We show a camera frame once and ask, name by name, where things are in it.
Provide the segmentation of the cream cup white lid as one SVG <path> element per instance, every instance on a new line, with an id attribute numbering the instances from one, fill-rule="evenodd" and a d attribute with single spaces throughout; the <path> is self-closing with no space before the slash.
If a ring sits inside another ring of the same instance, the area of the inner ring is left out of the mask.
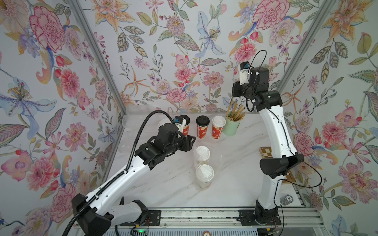
<path id="1" fill-rule="evenodd" d="M 206 189 L 210 186 L 215 176 L 214 169 L 207 164 L 202 164 L 196 169 L 196 181 L 201 189 Z"/>
<path id="2" fill-rule="evenodd" d="M 194 164 L 200 166 L 202 164 L 208 164 L 210 160 L 211 152 L 206 146 L 198 146 L 195 149 Z"/>

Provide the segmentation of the clear plastic carrier bag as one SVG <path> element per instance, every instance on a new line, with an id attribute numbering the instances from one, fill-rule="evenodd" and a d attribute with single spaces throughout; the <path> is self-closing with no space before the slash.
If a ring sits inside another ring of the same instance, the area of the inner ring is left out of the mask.
<path id="1" fill-rule="evenodd" d="M 223 155 L 220 147 L 217 144 L 205 142 L 195 145 L 193 165 L 198 189 L 208 189 L 223 165 Z"/>

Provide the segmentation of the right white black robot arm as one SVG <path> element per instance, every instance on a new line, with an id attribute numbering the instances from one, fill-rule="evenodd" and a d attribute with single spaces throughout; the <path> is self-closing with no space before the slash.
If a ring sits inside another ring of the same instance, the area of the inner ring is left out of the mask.
<path id="1" fill-rule="evenodd" d="M 279 206 L 275 200 L 284 176 L 303 162 L 304 156 L 298 153 L 289 137 L 280 94 L 276 90 L 269 90 L 267 68 L 241 63 L 239 81 L 233 84 L 232 96 L 242 96 L 253 103 L 263 118 L 272 146 L 271 158 L 263 158 L 259 162 L 265 176 L 254 211 L 254 220 L 265 225 L 278 216 Z"/>

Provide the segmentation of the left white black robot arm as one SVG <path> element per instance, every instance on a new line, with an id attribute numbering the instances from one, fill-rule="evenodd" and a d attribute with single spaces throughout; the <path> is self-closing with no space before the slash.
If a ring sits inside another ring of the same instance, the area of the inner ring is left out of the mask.
<path id="1" fill-rule="evenodd" d="M 64 231 L 67 236 L 74 223 L 78 223 L 86 236 L 102 236 L 114 225 L 136 222 L 146 211 L 139 201 L 128 205 L 114 203 L 141 176 L 177 151 L 192 150 L 196 138 L 185 136 L 174 124 L 164 124 L 158 134 L 135 151 L 127 165 L 97 189 L 87 195 L 77 194 L 72 199 L 74 217 Z"/>

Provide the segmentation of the stack of clear bags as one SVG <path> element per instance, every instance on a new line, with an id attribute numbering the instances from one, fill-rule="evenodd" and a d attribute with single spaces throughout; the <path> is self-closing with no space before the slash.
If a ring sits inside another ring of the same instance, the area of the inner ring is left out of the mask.
<path id="1" fill-rule="evenodd" d="M 130 114 L 126 115 L 126 117 L 123 119 L 122 125 L 124 127 L 124 132 L 118 145 L 117 153 L 120 153 L 121 155 L 130 154 L 142 123 L 152 111 L 153 109 L 150 108 L 130 109 Z M 145 127 L 143 128 L 136 148 L 147 142 L 152 136 L 158 134 L 158 123 L 164 118 L 165 115 L 161 113 L 154 114 L 149 118 Z"/>

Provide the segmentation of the red cup black lid left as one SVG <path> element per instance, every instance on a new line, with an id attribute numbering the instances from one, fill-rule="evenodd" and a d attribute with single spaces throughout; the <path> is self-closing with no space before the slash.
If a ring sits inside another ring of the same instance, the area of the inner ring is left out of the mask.
<path id="1" fill-rule="evenodd" d="M 183 127 L 183 134 L 187 136 L 189 133 L 189 127 L 190 127 L 190 122 L 191 122 L 190 117 L 187 115 L 181 115 L 180 117 L 185 120 L 185 125 Z"/>

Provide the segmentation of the red cup black lid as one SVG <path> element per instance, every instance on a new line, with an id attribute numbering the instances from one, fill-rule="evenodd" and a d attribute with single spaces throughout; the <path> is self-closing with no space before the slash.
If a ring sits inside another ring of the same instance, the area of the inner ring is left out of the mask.
<path id="1" fill-rule="evenodd" d="M 210 124 L 210 119 L 207 116 L 199 116 L 196 118 L 197 124 L 197 137 L 203 139 L 206 136 L 208 126 Z"/>
<path id="2" fill-rule="evenodd" d="M 187 115 L 181 115 L 180 117 L 185 120 L 185 125 L 183 127 L 183 134 L 187 136 L 189 133 L 189 127 L 190 127 L 190 122 L 191 122 L 190 117 Z"/>

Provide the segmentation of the red cup black lid right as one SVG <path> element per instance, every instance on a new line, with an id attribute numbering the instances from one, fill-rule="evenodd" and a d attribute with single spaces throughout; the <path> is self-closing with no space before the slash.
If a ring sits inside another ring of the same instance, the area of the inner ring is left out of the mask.
<path id="1" fill-rule="evenodd" d="M 210 119 L 207 116 L 199 116 L 196 118 L 197 124 L 197 137 L 203 139 L 206 136 L 208 126 L 210 124 Z"/>

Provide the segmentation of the red cup white lid left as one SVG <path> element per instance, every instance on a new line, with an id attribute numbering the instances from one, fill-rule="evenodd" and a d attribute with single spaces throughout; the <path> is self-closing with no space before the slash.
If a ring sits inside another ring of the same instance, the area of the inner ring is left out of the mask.
<path id="1" fill-rule="evenodd" d="M 169 123 L 171 123 L 170 119 L 165 118 L 165 119 L 162 119 L 161 121 L 159 121 L 158 126 L 161 127 L 161 126 L 163 126 L 165 124 L 169 124 Z"/>

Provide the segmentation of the red cup white lid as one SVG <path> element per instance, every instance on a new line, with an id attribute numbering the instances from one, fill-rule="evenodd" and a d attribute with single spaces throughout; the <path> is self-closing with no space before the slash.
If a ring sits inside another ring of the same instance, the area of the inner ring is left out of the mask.
<path id="1" fill-rule="evenodd" d="M 163 126 L 165 124 L 169 124 L 169 123 L 171 123 L 170 119 L 165 118 L 165 119 L 162 119 L 161 121 L 159 121 L 158 126 L 161 127 L 161 126 Z"/>
<path id="2" fill-rule="evenodd" d="M 225 125 L 226 119 L 223 116 L 215 116 L 212 118 L 212 137 L 214 139 L 219 139 Z"/>

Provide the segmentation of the red cup white lid right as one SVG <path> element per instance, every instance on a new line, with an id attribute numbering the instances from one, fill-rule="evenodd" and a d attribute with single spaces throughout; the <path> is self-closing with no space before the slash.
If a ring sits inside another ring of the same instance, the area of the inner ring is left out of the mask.
<path id="1" fill-rule="evenodd" d="M 215 116 L 212 118 L 212 137 L 214 139 L 219 139 L 225 125 L 226 119 L 223 116 Z"/>

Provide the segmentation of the green straw holder cup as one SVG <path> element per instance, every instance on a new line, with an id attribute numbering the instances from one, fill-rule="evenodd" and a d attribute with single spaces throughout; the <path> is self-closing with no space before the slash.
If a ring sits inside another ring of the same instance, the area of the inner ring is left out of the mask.
<path id="1" fill-rule="evenodd" d="M 240 125 L 240 121 L 232 121 L 229 117 L 226 117 L 226 124 L 222 129 L 222 134 L 226 136 L 234 136 Z"/>

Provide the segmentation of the wooden chessboard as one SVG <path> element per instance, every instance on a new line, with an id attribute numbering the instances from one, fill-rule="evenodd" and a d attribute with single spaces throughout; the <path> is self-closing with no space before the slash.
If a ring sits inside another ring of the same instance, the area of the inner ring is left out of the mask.
<path id="1" fill-rule="evenodd" d="M 262 159 L 259 162 L 263 173 L 274 179 L 284 176 L 285 180 L 296 183 L 293 172 L 288 169 L 289 162 L 281 158 L 273 158 L 271 147 L 260 147 L 259 152 Z"/>

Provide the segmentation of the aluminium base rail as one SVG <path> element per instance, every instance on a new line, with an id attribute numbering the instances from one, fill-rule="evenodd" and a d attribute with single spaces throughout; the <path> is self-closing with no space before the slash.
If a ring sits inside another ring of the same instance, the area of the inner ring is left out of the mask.
<path id="1" fill-rule="evenodd" d="M 253 216 L 253 207 L 189 207 L 189 208 L 149 208 L 159 211 L 159 225 L 152 228 L 322 228 L 323 218 L 314 208 L 284 207 L 278 214 L 267 219 L 266 224 L 258 224 Z"/>

